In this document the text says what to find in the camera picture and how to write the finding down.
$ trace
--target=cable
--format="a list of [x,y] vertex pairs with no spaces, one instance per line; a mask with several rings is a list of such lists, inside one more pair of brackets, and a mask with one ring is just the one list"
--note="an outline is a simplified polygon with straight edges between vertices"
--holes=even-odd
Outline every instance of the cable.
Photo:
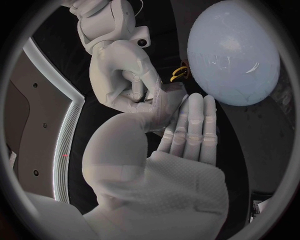
[[143,7],[144,7],[144,2],[143,0],[140,0],[141,1],[141,7],[140,7],[140,10],[137,12],[137,14],[135,15],[135,17],[142,11]]

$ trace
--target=black surface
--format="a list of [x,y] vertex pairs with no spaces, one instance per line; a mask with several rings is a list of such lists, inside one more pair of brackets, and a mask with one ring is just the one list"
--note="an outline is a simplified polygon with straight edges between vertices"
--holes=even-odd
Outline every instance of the black surface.
[[[130,0],[135,12],[140,1]],[[136,18],[136,26],[146,25],[151,33],[151,46],[145,51],[166,84],[172,72],[180,67],[176,24],[170,1],[145,0],[144,9]],[[85,214],[97,206],[96,195],[82,175],[83,153],[93,133],[109,118],[120,112],[101,105],[89,81],[91,56],[85,52],[77,33],[77,18],[67,8],[59,8],[34,34],[33,38],[45,56],[85,96],[80,118],[75,130],[69,158],[70,203]],[[182,79],[189,94],[206,95],[191,78]],[[247,169],[235,132],[219,104],[217,104],[219,144],[217,167],[225,173],[229,193],[229,214],[218,239],[237,233],[247,220],[249,186]],[[147,133],[148,156],[155,151],[161,138]]]

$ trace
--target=light blue balloon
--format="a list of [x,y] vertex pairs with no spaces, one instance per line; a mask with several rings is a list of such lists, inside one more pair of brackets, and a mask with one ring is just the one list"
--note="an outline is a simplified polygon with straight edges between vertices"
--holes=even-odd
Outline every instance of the light blue balloon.
[[231,0],[210,6],[198,17],[187,55],[200,87],[228,105],[256,104],[278,82],[277,48],[260,24]]

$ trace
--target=led light strip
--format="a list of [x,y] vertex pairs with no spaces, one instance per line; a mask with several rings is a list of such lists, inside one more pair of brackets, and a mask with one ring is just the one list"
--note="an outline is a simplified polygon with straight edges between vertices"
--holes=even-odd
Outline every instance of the led light strip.
[[48,81],[72,100],[57,136],[52,175],[52,187],[55,200],[69,203],[69,157],[75,128],[85,103],[85,98],[52,66],[31,38],[25,44],[23,50],[35,67],[48,79]]

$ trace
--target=balloon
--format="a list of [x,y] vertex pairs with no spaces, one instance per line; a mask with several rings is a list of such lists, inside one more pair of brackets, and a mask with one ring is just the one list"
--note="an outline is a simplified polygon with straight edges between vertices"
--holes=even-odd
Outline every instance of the balloon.
[[278,82],[277,48],[260,24],[232,0],[210,6],[197,18],[187,55],[200,87],[228,105],[256,104]]

